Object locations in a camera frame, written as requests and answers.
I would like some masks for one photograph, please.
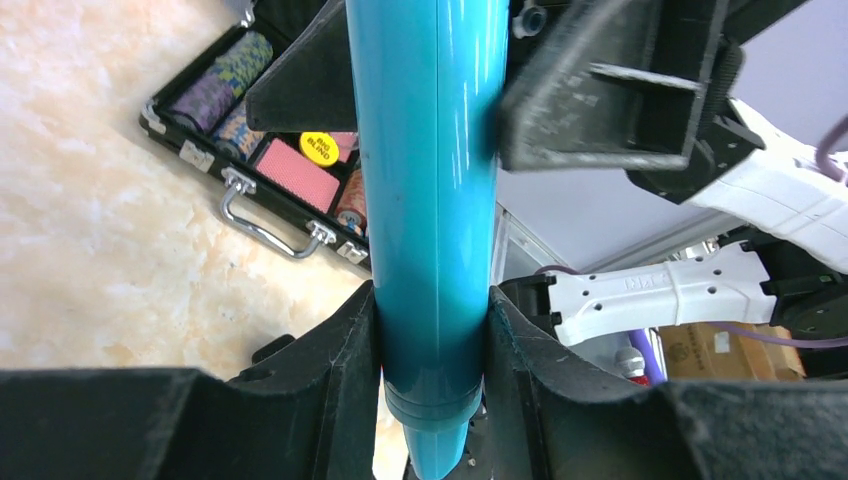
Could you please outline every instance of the poker chip case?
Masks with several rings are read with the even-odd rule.
[[[343,197],[351,196],[344,195],[348,181],[361,182],[358,151],[340,144],[343,159],[319,167],[300,155],[300,134],[252,132],[246,125],[234,123],[235,118],[244,116],[244,91],[292,44],[311,18],[307,13],[302,19],[293,19],[273,7],[262,10],[258,8],[261,3],[156,92],[142,107],[139,123],[151,139],[224,183],[227,190],[219,204],[224,223],[293,259],[306,258],[318,248],[331,248],[370,270],[364,223],[360,228],[350,223],[350,215],[336,214],[337,208],[344,208],[339,205]],[[340,135],[336,138],[355,133]],[[278,158],[288,163],[270,165]],[[361,184],[350,186],[352,190],[362,188]],[[231,206],[245,201],[268,209],[308,238],[289,245],[239,217]]]

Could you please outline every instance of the white robotic arm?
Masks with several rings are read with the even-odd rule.
[[[689,260],[592,275],[558,274],[548,287],[554,326],[564,345],[641,328],[704,321],[768,323],[776,297],[769,275],[742,243]]]
[[[848,273],[848,188],[815,166],[815,149],[778,130],[744,102],[734,107],[765,149],[707,185],[685,203],[735,215],[762,232],[803,248]],[[559,340],[589,338],[704,321],[769,323],[777,297],[761,258],[742,242],[685,261],[589,275],[557,275],[549,287]]]
[[[848,273],[848,188],[815,169],[815,148],[778,130],[742,101],[733,106],[760,136],[763,150],[685,203],[721,210],[790,241],[820,262]]]

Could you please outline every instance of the teal cylinder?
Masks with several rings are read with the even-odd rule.
[[[507,0],[347,0],[386,399],[416,473],[480,403]]]

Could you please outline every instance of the cardboard box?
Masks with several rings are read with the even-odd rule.
[[[782,328],[743,327],[789,337]],[[804,377],[798,353],[791,347],[735,335],[708,323],[663,327],[659,331],[669,378],[798,381]]]

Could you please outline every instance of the case latch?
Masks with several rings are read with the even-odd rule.
[[[353,242],[345,242],[344,245],[336,250],[336,253],[343,256],[354,265],[357,265],[359,262],[368,258],[368,252],[365,249],[357,247],[353,244]]]
[[[211,153],[197,148],[197,145],[190,140],[183,142],[183,146],[180,148],[180,158],[194,165],[203,173],[208,173],[212,163],[215,162],[215,157]]]
[[[259,240],[272,250],[295,259],[306,258],[312,255],[319,245],[335,243],[335,232],[315,220],[310,220],[306,224],[306,228],[308,228],[311,232],[309,235],[309,243],[303,250],[294,250],[286,242],[282,241],[279,237],[268,230],[265,230],[250,220],[233,215],[233,212],[230,210],[230,205],[233,203],[233,200],[239,195],[256,193],[256,182],[252,178],[232,167],[223,169],[221,171],[221,175],[225,179],[224,185],[227,186],[227,193],[225,193],[224,198],[221,199],[219,212],[224,223],[227,225],[230,225],[236,230]]]
[[[153,100],[148,100],[144,103],[144,106],[141,107],[141,116],[147,120],[147,124],[150,125],[150,129],[154,132],[164,135],[165,134],[165,125],[159,119],[159,115],[153,112]]]

